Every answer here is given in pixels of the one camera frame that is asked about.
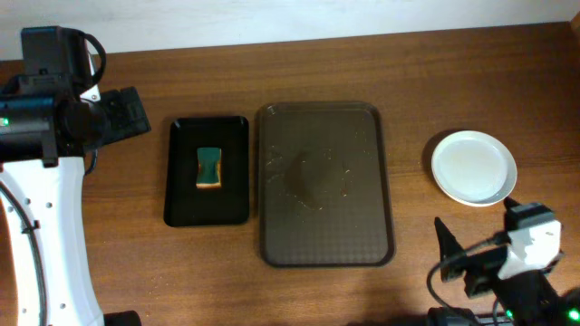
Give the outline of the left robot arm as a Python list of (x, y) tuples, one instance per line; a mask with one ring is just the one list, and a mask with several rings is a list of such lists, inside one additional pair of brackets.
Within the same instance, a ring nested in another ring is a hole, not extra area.
[(61, 26), (21, 32), (24, 72), (1, 90), (1, 211), (7, 223), (21, 325), (137, 325), (104, 313), (92, 287), (82, 182), (101, 147), (150, 123), (132, 88), (100, 92), (106, 52)]

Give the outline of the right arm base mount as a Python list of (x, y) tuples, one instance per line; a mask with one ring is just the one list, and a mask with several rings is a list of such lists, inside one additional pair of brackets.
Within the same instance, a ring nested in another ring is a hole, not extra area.
[(512, 326), (513, 321), (504, 315), (496, 317), (492, 314), (475, 315), (471, 310), (458, 313), (439, 307), (430, 308), (422, 324), (425, 326)]

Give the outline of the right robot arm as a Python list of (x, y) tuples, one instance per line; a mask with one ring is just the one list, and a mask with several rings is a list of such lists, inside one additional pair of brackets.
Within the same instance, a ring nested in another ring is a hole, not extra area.
[[(426, 279), (431, 297), (440, 304), (427, 314), (428, 325), (577, 325), (579, 289), (557, 293), (547, 276), (564, 256), (560, 248), (562, 224), (540, 203), (503, 201), (504, 229), (468, 248), (462, 247), (440, 218), (434, 226), (440, 261)], [(432, 284), (435, 273), (444, 282), (462, 278), (467, 297), (492, 293), (489, 317), (445, 302)]]

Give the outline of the green and yellow sponge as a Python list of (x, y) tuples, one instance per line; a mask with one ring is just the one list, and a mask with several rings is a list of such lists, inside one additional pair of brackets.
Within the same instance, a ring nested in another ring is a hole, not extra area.
[(198, 173), (196, 179), (197, 188), (220, 188), (221, 187), (221, 160), (220, 148), (198, 148)]

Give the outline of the white plate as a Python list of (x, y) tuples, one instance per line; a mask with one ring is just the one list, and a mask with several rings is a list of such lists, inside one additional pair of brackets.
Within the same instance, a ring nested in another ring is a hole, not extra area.
[(440, 190), (466, 206), (492, 206), (517, 183), (517, 163), (494, 137), (475, 130), (449, 134), (435, 147), (431, 173)]

